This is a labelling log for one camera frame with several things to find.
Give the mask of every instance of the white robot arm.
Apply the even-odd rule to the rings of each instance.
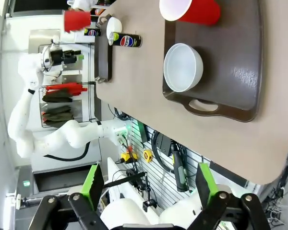
[[[85,127],[80,127],[75,120],[70,120],[53,133],[36,139],[31,130],[26,126],[30,115],[30,104],[35,90],[38,90],[44,78],[45,55],[28,54],[19,60],[18,73],[25,82],[23,94],[14,107],[8,124],[8,134],[15,140],[17,153],[22,158],[29,158],[32,154],[47,155],[58,150],[63,145],[69,143],[73,148],[81,148],[86,143],[107,137],[118,145],[117,135],[126,132],[125,122],[120,120],[109,120],[90,123]]]

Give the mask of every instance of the pepsi can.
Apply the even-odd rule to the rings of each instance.
[[[100,36],[101,31],[99,29],[85,28],[84,29],[84,35],[85,36]]]
[[[140,47],[142,38],[139,35],[122,34],[117,32],[110,33],[110,46],[126,46],[126,47]]]

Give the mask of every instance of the table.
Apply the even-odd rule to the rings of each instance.
[[[113,79],[97,96],[257,184],[276,179],[288,155],[288,0],[263,0],[264,85],[257,118],[200,117],[162,94],[165,21],[157,0],[117,0],[102,15],[140,34],[141,48],[113,47]]]

